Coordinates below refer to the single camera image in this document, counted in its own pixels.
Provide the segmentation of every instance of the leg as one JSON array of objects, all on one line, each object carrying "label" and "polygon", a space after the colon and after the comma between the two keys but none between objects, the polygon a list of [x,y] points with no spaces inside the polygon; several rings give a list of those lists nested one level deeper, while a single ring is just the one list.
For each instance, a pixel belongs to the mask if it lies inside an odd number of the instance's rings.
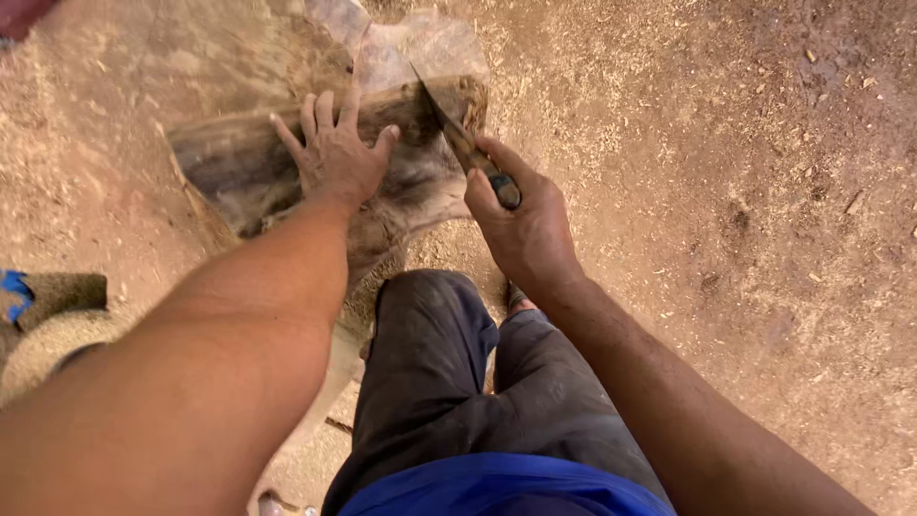
[{"label": "leg", "polygon": [[328,490],[323,513],[336,514],[379,478],[461,453],[467,428],[447,415],[481,393],[487,355],[498,339],[464,275],[413,271],[383,286],[353,452]]},{"label": "leg", "polygon": [[524,430],[514,447],[597,467],[668,503],[599,379],[544,312],[516,312],[500,334],[494,384],[500,397],[513,402]]}]

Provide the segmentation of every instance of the blue cloth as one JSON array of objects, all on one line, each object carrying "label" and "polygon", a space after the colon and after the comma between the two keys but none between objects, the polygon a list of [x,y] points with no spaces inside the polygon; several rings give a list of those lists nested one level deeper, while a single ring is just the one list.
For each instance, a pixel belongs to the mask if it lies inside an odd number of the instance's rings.
[{"label": "blue cloth", "polygon": [[12,294],[19,294],[22,297],[21,303],[11,306],[6,311],[6,317],[10,322],[15,323],[16,320],[19,319],[19,316],[22,315],[22,312],[32,306],[35,295],[32,293],[32,290],[28,288],[26,283],[22,281],[22,279],[26,277],[25,273],[5,271],[3,269],[0,269],[0,273],[3,273],[3,279],[0,280],[0,289]]},{"label": "blue cloth", "polygon": [[594,467],[527,454],[467,454],[384,477],[341,516],[557,514],[669,516],[645,488]]}]

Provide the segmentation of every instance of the left hand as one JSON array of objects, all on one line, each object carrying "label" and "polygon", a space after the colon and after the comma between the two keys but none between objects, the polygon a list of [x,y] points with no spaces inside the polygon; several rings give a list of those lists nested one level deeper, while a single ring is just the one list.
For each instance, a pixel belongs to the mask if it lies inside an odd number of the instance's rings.
[{"label": "left hand", "polygon": [[321,195],[341,203],[351,213],[379,188],[401,136],[398,126],[391,125],[382,130],[376,145],[368,149],[357,133],[359,96],[358,88],[348,90],[335,125],[335,94],[326,91],[317,100],[315,95],[307,95],[300,112],[305,147],[280,117],[271,114],[277,135],[299,166],[303,190],[310,186],[317,188]]}]

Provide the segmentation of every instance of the dirt floor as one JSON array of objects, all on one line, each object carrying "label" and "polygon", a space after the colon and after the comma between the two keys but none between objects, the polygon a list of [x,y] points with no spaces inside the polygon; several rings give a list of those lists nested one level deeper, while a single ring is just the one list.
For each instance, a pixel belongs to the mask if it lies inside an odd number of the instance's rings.
[{"label": "dirt floor", "polygon": [[[917,2],[437,4],[476,27],[490,132],[567,194],[589,274],[871,508],[917,512]],[[296,10],[62,2],[0,56],[0,266],[105,273],[132,320],[216,252],[161,128],[288,99]],[[501,316],[472,222],[407,265],[470,272]]]}]

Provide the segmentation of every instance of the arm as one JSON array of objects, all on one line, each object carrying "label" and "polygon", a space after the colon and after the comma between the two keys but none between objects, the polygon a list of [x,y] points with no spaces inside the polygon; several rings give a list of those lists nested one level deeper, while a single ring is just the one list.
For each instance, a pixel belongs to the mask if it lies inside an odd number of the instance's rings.
[{"label": "arm", "polygon": [[308,148],[273,118],[322,187],[277,230],[205,264],[120,342],[0,415],[0,513],[239,514],[321,387],[347,282],[350,216],[398,138],[337,127],[310,95]]},{"label": "arm", "polygon": [[681,514],[869,514],[733,406],[583,273],[563,194],[496,140],[478,145],[519,184],[503,210],[486,177],[465,200],[500,268],[582,353]]}]

